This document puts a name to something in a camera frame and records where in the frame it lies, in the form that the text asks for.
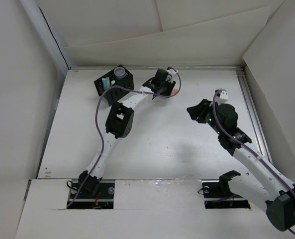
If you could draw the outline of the black slotted organizer box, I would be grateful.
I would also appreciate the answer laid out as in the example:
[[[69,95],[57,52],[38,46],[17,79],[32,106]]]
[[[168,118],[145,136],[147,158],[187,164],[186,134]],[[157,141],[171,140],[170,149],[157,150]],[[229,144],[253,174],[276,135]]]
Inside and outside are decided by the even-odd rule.
[[[101,96],[105,91],[102,87],[102,78],[109,77],[110,81],[115,80],[115,84],[110,85],[110,87],[107,88],[108,92],[104,95],[104,98],[107,100],[109,106],[119,101],[121,98],[123,98],[129,93],[128,91],[125,91],[121,88],[113,88],[114,86],[120,86],[123,88],[134,90],[133,75],[126,68],[125,68],[125,71],[127,75],[121,80],[115,77],[113,70],[110,70],[109,72],[107,72],[106,74],[104,74],[103,76],[101,76],[100,78],[94,81],[94,85],[96,87],[97,93],[99,96]]]

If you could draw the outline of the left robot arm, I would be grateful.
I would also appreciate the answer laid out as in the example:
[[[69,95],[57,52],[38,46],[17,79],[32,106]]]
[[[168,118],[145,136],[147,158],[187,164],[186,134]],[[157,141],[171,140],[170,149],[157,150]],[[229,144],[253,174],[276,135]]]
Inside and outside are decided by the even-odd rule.
[[[181,84],[181,78],[178,71],[172,67],[167,70],[158,69],[155,76],[147,80],[139,90],[127,89],[121,86],[111,86],[103,92],[103,96],[114,89],[132,92],[133,95],[128,99],[115,102],[112,104],[105,122],[105,132],[102,133],[98,126],[98,110],[102,97],[100,97],[96,113],[95,124],[101,139],[101,150],[94,157],[92,162],[78,177],[77,186],[74,190],[78,194],[85,194],[87,197],[95,197],[99,192],[99,185],[107,162],[111,158],[113,151],[131,132],[135,110],[144,103],[153,100],[155,97],[170,98],[175,96],[181,87],[173,93],[176,82],[174,77],[177,76]]]

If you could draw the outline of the blue capped highlighter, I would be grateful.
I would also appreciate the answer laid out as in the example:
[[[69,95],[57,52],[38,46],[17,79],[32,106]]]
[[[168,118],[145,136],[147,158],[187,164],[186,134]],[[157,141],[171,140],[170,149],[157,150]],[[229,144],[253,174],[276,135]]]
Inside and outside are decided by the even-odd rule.
[[[106,90],[108,88],[106,78],[102,78],[102,87],[104,90]]]

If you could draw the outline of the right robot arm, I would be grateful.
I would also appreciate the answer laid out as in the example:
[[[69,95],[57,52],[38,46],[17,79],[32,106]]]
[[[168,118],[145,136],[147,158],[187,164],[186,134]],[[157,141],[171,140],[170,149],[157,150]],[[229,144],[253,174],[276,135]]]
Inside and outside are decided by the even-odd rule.
[[[252,139],[238,125],[238,114],[230,104],[203,99],[187,108],[191,119],[209,125],[219,144],[249,172],[236,170],[219,177],[218,190],[224,196],[239,195],[267,216],[279,231],[292,231],[295,226],[295,182],[284,176],[258,152]]]

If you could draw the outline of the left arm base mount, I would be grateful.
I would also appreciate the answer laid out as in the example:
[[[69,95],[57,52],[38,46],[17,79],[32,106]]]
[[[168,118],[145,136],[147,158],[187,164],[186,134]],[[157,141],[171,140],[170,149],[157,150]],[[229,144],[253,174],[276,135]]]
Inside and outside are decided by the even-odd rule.
[[[84,171],[77,180],[67,181],[69,196],[67,209],[109,210],[114,206],[115,181],[89,177]]]

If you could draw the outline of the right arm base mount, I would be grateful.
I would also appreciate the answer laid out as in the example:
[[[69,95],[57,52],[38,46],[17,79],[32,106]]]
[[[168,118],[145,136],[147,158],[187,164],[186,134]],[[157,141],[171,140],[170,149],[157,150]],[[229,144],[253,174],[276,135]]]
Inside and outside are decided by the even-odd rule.
[[[206,209],[251,209],[250,202],[230,191],[229,182],[241,174],[231,170],[218,179],[202,179],[198,194],[203,195]]]

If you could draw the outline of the round tape roll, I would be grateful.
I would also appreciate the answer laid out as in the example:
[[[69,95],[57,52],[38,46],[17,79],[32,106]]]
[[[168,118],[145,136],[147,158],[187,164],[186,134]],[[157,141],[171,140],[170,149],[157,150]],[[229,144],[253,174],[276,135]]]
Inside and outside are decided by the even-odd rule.
[[[123,79],[127,75],[125,68],[123,68],[121,66],[115,67],[113,70],[113,73],[114,73],[115,77],[119,80]]]

